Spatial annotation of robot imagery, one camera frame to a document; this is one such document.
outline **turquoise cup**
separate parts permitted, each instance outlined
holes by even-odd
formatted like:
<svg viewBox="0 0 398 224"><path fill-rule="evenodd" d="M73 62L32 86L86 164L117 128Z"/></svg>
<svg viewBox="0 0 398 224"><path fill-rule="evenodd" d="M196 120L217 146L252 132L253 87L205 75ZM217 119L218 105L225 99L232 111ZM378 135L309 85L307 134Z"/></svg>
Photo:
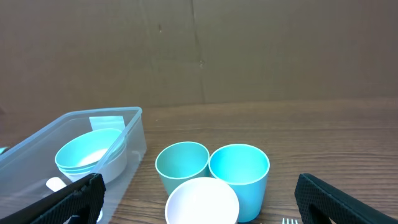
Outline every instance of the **turquoise cup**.
<svg viewBox="0 0 398 224"><path fill-rule="evenodd" d="M208 177L209 151L197 142L178 142L165 148L156 158L155 167L167 194L180 184L197 177Z"/></svg>
<svg viewBox="0 0 398 224"><path fill-rule="evenodd" d="M224 146L211 155L211 175L227 182L238 196L238 222L250 222L259 215L270 166L264 152L247 144Z"/></svg>

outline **white spoon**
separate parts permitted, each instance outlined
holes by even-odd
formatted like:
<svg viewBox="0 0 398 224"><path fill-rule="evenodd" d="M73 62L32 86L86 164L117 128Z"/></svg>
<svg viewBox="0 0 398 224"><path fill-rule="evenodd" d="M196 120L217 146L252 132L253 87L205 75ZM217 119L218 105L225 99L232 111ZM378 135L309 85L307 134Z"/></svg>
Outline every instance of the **white spoon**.
<svg viewBox="0 0 398 224"><path fill-rule="evenodd" d="M61 180L61 178L59 177L52 177L50 178L45 185L52 190L53 192L57 192L61 189L63 189L64 187L66 187L67 185ZM102 219L102 209L101 212L99 213L97 222L101 221Z"/></svg>

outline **translucent storage bin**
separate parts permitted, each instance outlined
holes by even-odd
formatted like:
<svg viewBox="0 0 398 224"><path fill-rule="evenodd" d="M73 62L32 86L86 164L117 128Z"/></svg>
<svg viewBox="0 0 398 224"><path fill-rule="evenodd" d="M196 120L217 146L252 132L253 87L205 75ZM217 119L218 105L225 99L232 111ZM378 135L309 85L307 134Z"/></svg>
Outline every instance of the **translucent storage bin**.
<svg viewBox="0 0 398 224"><path fill-rule="evenodd" d="M55 164L54 157L66 143L82 134L103 128L122 131L92 172L98 172L112 159L112 152L126 145L127 165L119 176L106 184L103 217L108 223L128 188L146 152L141 108L106 108L67 113L0 156L0 218L52 194L46 182L61 178L71 181Z"/></svg>

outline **white bowl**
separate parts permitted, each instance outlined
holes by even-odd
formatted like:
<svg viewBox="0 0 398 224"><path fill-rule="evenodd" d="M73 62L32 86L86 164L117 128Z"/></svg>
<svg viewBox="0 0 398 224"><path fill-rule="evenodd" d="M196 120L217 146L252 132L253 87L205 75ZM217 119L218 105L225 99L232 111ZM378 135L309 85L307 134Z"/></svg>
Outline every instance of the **white bowl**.
<svg viewBox="0 0 398 224"><path fill-rule="evenodd" d="M199 177L179 185L166 203L168 224L234 224L239 202L234 190L223 180Z"/></svg>
<svg viewBox="0 0 398 224"><path fill-rule="evenodd" d="M104 179L104 183L107 184L117 178L126 168L127 165L127 155L126 148L124 148L121 153L111 160L109 163L106 163L103 167L99 169L97 173L102 174L102 178ZM59 169L66 177L68 177L72 182L80 180L81 178L87 176L91 173L91 169L86 172L81 173L68 173L67 171Z"/></svg>

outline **cup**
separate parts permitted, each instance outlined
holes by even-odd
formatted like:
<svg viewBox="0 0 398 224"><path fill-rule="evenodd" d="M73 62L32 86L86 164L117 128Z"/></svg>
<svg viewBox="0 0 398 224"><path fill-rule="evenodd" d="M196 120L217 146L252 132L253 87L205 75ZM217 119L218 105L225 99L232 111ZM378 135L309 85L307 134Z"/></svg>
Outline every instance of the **cup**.
<svg viewBox="0 0 398 224"><path fill-rule="evenodd" d="M199 177L179 185L165 207L167 224L235 224L239 202L224 181Z"/></svg>
<svg viewBox="0 0 398 224"><path fill-rule="evenodd" d="M178 142L165 148L156 158L155 167L170 195L187 180L208 177L209 151L197 142Z"/></svg>
<svg viewBox="0 0 398 224"><path fill-rule="evenodd" d="M250 222L260 213L270 166L264 152L247 144L223 146L211 155L211 175L227 182L238 196L238 222Z"/></svg>

